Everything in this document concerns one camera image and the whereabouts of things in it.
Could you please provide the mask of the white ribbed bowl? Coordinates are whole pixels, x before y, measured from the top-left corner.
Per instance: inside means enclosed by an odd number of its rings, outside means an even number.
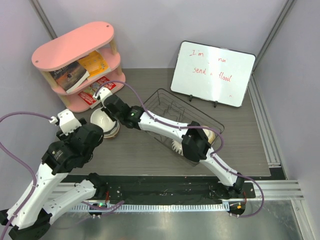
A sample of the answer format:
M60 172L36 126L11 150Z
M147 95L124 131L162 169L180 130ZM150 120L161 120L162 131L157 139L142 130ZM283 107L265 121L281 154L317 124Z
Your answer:
M103 132L111 130L117 121L112 120L102 108L96 109L90 116L90 122L102 128Z

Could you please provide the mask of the beige flower bowl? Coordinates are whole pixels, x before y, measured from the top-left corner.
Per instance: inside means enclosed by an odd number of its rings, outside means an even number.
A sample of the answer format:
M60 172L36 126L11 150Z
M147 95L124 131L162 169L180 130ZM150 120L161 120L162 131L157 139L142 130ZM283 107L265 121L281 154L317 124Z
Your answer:
M104 139L114 139L114 138L117 137L117 135L118 135L117 133L116 133L116 134L113 134L113 135L111 135L111 134L110 134L110 135L104 135L103 138L104 138Z

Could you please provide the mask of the teal plaid bowl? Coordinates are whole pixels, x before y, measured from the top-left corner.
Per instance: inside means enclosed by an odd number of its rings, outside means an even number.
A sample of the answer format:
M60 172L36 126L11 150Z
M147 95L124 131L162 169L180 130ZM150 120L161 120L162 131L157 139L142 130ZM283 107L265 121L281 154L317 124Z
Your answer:
M120 129L120 125L118 122L116 122L116 124L114 125L114 127L110 130L107 130L103 133L103 136L105 135L114 135L114 134L118 134L119 132L119 129Z

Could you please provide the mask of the black wire dish rack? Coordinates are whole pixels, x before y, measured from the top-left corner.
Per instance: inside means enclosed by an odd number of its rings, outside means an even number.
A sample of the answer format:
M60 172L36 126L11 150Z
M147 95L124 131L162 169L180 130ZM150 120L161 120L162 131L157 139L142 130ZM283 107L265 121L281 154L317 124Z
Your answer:
M172 120L174 122L180 123L191 123L192 121L198 122L201 126L209 127L215 129L221 135L225 130L225 126L212 118L205 112L199 110L198 108L192 106L188 102L184 101L182 98L177 97L165 90L164 88L159 88L154 94L152 94L145 102L145 107L152 113ZM172 139L153 132L147 132L158 142L165 145L167 148L172 150ZM215 140L212 144L214 150L218 149L221 146L221 139L215 133ZM186 160L183 155L181 157L183 160L187 161L190 165L196 165L196 162L191 162Z

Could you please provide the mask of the white bowl with blue stripes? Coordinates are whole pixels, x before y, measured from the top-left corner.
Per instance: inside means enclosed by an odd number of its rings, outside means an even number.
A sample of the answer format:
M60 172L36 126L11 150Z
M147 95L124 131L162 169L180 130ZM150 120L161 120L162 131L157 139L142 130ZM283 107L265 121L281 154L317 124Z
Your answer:
M171 148L172 148L173 151L175 151L179 155L183 156L183 147L182 147L181 143L173 140L172 143L171 143Z

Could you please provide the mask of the yellow dotted bowl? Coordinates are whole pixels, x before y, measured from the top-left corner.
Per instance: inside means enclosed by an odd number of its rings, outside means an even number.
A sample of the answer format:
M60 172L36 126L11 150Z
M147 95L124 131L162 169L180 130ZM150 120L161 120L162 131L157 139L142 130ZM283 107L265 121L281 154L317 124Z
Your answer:
M211 131L209 129L203 129L203 131L208 138L208 142L210 143L210 145L212 145L215 141L215 138L216 138L215 132Z

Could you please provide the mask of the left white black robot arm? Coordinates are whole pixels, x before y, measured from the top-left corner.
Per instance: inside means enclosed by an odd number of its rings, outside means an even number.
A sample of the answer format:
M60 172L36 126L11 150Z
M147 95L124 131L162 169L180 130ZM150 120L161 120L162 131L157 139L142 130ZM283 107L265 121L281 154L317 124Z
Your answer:
M39 240L51 225L73 206L91 198L102 199L107 184L97 173L90 173L73 189L49 200L59 183L75 168L82 168L93 157L93 151L104 138L103 129L93 123L82 123L74 132L61 136L49 145L42 157L35 179L21 198L0 212L0 223L10 228L13 240Z

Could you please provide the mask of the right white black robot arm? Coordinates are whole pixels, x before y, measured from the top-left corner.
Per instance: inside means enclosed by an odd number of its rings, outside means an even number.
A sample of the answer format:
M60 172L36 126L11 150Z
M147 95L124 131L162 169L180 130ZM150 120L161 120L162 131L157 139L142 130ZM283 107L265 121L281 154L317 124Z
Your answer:
M128 106L117 95L100 90L97 97L103 105L102 111L112 120L117 120L128 129L137 129L165 136L181 144L183 156L194 163L200 163L208 168L221 184L226 193L233 198L244 191L244 178L227 163L209 143L204 130L214 130L201 126L198 122L183 123L160 117L142 106Z

